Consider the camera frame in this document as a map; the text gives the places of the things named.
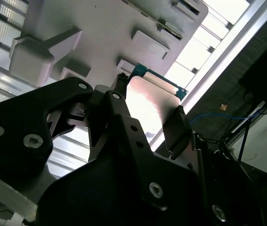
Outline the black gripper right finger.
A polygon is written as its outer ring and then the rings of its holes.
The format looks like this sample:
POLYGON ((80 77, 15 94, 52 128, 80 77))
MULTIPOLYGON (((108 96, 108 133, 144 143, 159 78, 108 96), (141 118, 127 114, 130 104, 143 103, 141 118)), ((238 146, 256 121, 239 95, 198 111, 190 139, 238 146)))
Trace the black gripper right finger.
POLYGON ((229 213, 222 189, 221 166, 203 136, 191 129, 183 107, 178 106, 163 124, 170 159, 192 171, 199 180, 202 205, 214 224, 228 224, 229 213))

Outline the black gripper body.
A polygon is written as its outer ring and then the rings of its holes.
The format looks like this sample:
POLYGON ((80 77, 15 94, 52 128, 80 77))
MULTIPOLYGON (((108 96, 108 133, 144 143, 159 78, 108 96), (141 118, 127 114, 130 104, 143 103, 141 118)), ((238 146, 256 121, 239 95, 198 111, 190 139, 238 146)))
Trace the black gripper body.
POLYGON ((160 207, 141 195, 132 168, 108 154, 54 182, 38 204, 38 226, 207 226, 198 177, 154 155, 144 175, 163 195, 160 207))

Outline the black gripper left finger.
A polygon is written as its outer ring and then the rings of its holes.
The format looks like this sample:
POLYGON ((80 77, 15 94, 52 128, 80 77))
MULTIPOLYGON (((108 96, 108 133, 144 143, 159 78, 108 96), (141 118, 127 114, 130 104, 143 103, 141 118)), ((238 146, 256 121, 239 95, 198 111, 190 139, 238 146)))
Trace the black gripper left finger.
POLYGON ((143 172, 154 157, 138 120, 125 103, 127 78, 107 91, 71 77, 0 103, 0 178, 29 179, 41 173, 53 140, 83 125, 95 159, 108 154, 128 164, 142 197, 160 207, 162 188, 143 172))

